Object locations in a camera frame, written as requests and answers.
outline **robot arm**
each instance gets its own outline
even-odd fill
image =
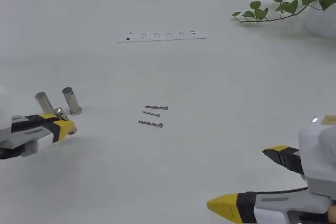
[[[276,146],[263,153],[301,174],[308,187],[223,195],[208,201],[208,208],[235,223],[329,223],[328,209],[336,200],[336,116],[313,119],[300,131],[299,146]]]
[[[12,116],[8,94],[0,88],[0,159],[29,156],[44,146],[62,141],[75,124],[53,114]]]

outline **white table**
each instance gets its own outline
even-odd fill
[[[78,134],[0,162],[1,222],[225,223],[207,200],[304,186],[261,151],[297,147],[312,116],[336,113],[336,43],[308,34],[302,17],[232,21],[250,1],[0,0],[13,114],[40,112],[39,91],[66,108],[66,86],[83,107]],[[208,38],[116,42],[167,29]],[[156,119],[141,113],[148,104],[169,110]]]

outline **power outlet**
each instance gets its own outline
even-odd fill
[[[205,39],[205,34],[197,31],[164,31],[161,33],[129,33],[118,39],[118,43],[141,42],[141,41],[161,41],[161,40],[181,40],[181,39]]]

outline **silver cylinder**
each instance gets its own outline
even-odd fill
[[[45,114],[53,114],[54,108],[51,105],[49,98],[45,92],[39,92],[35,95],[35,99],[37,100],[38,104],[42,108]]]
[[[62,108],[56,108],[54,110],[54,114],[58,119],[62,121],[69,121],[69,118],[67,117],[66,113],[64,112]],[[68,133],[68,135],[74,135],[76,132],[77,132],[77,127],[74,126],[72,130]]]
[[[76,96],[73,92],[74,91],[71,87],[66,87],[62,90],[65,100],[68,103],[70,114],[78,115],[82,112],[82,108],[78,105]]]

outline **metal screw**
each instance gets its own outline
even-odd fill
[[[55,116],[62,120],[62,121],[69,121],[69,118],[67,117],[66,113],[64,112],[64,110],[62,108],[56,108],[54,110],[54,114]],[[77,127],[74,126],[71,131],[68,133],[68,135],[74,135],[77,132]]]
[[[153,115],[153,116],[160,117],[160,114],[154,114],[154,113],[151,113],[151,112],[148,112],[148,111],[142,111],[142,113],[147,114],[147,115]]]
[[[145,106],[146,109],[159,109],[159,110],[168,110],[168,107],[163,107],[163,106]]]
[[[157,127],[160,127],[160,128],[163,127],[162,123],[151,123],[151,122],[140,121],[140,120],[139,120],[139,123],[146,124],[146,125],[151,125],[151,126],[157,126]]]

